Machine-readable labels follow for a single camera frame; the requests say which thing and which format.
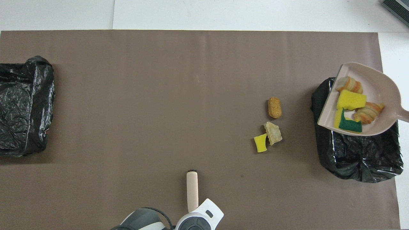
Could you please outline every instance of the black plastic bag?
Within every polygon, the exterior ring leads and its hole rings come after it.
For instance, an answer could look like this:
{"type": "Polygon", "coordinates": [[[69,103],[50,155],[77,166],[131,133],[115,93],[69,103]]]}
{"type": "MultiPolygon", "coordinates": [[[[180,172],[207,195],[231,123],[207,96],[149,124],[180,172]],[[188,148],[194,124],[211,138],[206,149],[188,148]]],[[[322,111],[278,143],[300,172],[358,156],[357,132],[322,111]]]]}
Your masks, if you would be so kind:
{"type": "Polygon", "coordinates": [[[0,156],[45,149],[53,102],[54,69],[47,60],[0,64],[0,156]]]}
{"type": "Polygon", "coordinates": [[[317,124],[335,78],[328,78],[312,94],[315,137],[321,165],[341,179],[377,183],[400,175],[403,162],[398,123],[374,136],[350,136],[317,124]]]}

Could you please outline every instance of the brush handle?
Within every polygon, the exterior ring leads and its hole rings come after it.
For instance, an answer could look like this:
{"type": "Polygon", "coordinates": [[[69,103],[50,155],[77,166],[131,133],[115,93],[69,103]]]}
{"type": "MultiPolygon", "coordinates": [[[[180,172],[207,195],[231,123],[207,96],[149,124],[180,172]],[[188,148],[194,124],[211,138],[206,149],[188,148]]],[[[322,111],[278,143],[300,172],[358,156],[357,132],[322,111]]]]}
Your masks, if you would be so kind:
{"type": "Polygon", "coordinates": [[[198,173],[190,171],[186,174],[187,210],[192,212],[199,206],[198,173]]]}

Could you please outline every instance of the white table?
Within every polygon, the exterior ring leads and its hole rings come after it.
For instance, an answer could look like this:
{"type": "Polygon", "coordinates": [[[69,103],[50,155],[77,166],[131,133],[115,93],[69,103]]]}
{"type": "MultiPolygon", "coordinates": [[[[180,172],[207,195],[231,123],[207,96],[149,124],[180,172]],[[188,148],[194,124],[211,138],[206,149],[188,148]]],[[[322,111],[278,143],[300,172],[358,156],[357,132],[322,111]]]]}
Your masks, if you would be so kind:
{"type": "MultiPolygon", "coordinates": [[[[186,29],[378,32],[383,71],[409,110],[409,28],[378,0],[1,0],[1,30],[186,29]]],[[[409,124],[399,122],[404,163],[409,124]]],[[[409,228],[409,172],[395,177],[400,225],[409,228]]]]}

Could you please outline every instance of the pink dustpan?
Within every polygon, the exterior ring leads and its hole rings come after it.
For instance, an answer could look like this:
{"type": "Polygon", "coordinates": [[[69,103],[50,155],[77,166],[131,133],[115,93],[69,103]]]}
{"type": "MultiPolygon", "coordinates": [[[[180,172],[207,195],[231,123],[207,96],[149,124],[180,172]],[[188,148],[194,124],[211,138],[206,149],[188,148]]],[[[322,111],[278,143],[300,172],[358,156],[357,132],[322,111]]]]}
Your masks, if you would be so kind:
{"type": "MultiPolygon", "coordinates": [[[[346,112],[345,117],[352,118],[354,112],[346,112]]],[[[385,132],[396,120],[409,122],[409,111],[401,106],[400,93],[396,84],[383,73],[368,66],[348,62],[342,65],[338,76],[333,84],[332,90],[327,97],[324,108],[318,119],[318,124],[338,133],[354,136],[372,136],[385,132]],[[363,94],[366,101],[383,103],[385,108],[382,113],[371,124],[362,125],[362,133],[352,133],[342,129],[334,128],[334,116],[337,111],[339,92],[336,88],[340,86],[340,79],[350,76],[362,83],[363,94]]]]}

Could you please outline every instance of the cable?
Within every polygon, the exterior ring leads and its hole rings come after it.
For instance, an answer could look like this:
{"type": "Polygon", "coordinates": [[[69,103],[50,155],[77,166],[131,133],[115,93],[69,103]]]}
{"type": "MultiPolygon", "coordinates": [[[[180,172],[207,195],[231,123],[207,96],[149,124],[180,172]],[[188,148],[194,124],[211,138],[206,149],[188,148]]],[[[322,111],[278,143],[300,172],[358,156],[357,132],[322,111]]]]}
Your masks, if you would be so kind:
{"type": "Polygon", "coordinates": [[[162,214],[162,216],[164,216],[166,218],[166,220],[168,221],[169,227],[171,228],[171,230],[175,229],[176,226],[172,225],[171,220],[169,219],[169,217],[166,214],[164,214],[164,212],[162,212],[161,210],[159,210],[157,208],[154,208],[154,207],[143,207],[143,208],[152,209],[152,210],[157,211],[158,213],[162,214]]]}

